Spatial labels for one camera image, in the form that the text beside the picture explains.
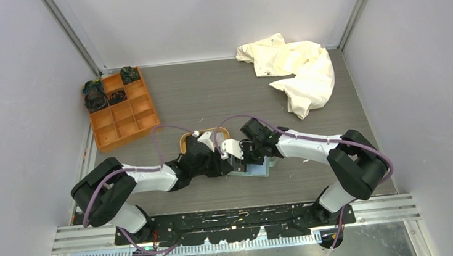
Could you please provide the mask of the green card holder wallet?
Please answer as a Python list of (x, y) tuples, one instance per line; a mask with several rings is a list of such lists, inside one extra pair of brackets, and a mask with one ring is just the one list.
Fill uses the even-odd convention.
[(231, 176), (248, 176), (248, 177), (269, 177), (270, 169), (277, 164), (278, 158), (265, 157), (263, 164), (245, 164), (239, 162), (236, 158), (231, 158), (230, 164), (232, 171)]

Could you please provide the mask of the tan oval card tray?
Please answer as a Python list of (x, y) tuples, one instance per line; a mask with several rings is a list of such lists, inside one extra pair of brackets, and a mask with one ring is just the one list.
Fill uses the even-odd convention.
[[(225, 139), (229, 139), (231, 136), (229, 135), (229, 131), (220, 126), (218, 129), (217, 128), (208, 128), (208, 129), (205, 129), (205, 130), (199, 130), (198, 132), (199, 133), (205, 133), (206, 131), (210, 131), (211, 134), (213, 134), (215, 131), (218, 131), (216, 133), (217, 135), (217, 143), (218, 145), (220, 146), (222, 144), (222, 142), (225, 140)], [(180, 140), (179, 140), (179, 150), (181, 151), (182, 154), (184, 154), (187, 150), (187, 144), (186, 144), (186, 139), (189, 137), (189, 136), (192, 136), (194, 133), (194, 131), (191, 131), (191, 132), (187, 132), (187, 133), (184, 133)]]

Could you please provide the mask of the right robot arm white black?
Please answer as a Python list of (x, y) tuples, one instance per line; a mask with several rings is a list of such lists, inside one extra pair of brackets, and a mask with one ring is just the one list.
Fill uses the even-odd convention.
[(367, 200), (377, 186), (390, 177), (393, 166), (356, 130), (321, 136), (288, 128), (270, 128), (256, 118), (241, 127), (243, 161), (259, 163), (265, 157), (301, 158), (328, 165), (337, 181), (315, 200), (315, 217), (323, 225), (332, 224), (341, 209), (354, 200)]

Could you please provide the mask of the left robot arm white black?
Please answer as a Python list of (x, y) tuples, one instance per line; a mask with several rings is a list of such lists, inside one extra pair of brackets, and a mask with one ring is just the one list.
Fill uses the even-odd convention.
[(231, 171), (230, 161), (218, 151), (193, 142), (184, 154), (157, 167), (135, 167), (109, 157), (73, 187), (71, 196), (84, 213), (83, 226), (112, 224), (138, 242), (147, 242), (153, 236), (153, 224), (144, 209), (128, 202), (129, 197), (149, 191), (179, 191), (195, 177), (222, 177)]

